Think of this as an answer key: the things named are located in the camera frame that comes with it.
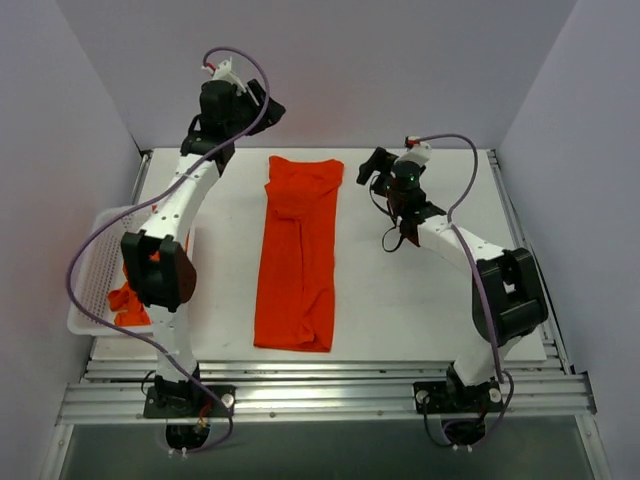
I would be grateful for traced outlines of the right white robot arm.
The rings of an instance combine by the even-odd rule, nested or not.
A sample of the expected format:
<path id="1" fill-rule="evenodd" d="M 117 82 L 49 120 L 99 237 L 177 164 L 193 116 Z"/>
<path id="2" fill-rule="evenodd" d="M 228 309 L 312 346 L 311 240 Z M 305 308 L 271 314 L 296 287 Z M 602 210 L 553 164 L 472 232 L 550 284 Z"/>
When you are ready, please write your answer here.
<path id="1" fill-rule="evenodd" d="M 431 158 L 429 145 L 411 141 L 402 155 L 378 147 L 359 167 L 357 184 L 384 199 L 380 211 L 392 221 L 401 242 L 425 248 L 470 278 L 472 346 L 447 370 L 444 400 L 455 412 L 480 400 L 480 386 L 503 378 L 506 356 L 548 318 L 532 253 L 492 244 L 458 226 L 453 212 L 430 201 L 421 176 Z"/>

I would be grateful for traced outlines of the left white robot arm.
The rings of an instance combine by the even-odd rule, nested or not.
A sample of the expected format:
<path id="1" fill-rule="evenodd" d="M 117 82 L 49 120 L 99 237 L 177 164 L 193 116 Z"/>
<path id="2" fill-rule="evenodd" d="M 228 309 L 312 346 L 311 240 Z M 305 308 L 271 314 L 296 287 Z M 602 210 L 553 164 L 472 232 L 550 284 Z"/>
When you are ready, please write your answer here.
<path id="1" fill-rule="evenodd" d="M 234 80 L 207 81 L 199 104 L 180 147 L 172 192 L 157 202 L 136 232 L 121 239 L 129 286 L 149 314 L 152 338 L 161 347 L 155 393 L 179 419 L 194 417 L 202 405 L 186 314 L 197 281 L 187 253 L 190 228 L 234 155 L 236 139 L 272 127 L 286 111 L 257 80 L 245 86 Z"/>

